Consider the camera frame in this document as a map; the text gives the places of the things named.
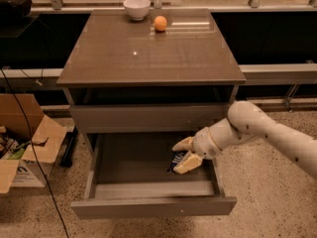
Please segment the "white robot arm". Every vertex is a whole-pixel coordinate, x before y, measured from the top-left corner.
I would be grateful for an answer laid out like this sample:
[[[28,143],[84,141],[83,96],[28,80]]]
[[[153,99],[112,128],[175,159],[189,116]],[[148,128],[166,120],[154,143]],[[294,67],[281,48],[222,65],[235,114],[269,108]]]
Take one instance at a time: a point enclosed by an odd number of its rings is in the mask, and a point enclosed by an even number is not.
[[[317,179],[317,139],[274,121],[249,101],[234,102],[226,118],[174,145],[174,152],[185,151],[186,154],[173,170],[185,174],[200,167],[204,160],[213,160],[226,148],[255,137],[266,140]]]

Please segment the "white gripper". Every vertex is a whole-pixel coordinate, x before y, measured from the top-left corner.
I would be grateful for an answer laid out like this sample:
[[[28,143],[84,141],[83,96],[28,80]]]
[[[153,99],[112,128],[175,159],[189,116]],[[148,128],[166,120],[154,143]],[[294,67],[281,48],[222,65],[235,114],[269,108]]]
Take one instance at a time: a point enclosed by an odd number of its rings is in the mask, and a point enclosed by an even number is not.
[[[176,143],[172,147],[172,150],[174,152],[190,151],[186,153],[183,160],[174,168],[174,172],[181,175],[200,167],[203,159],[212,160],[221,153],[208,127],[199,130],[195,134],[194,139],[187,137]]]

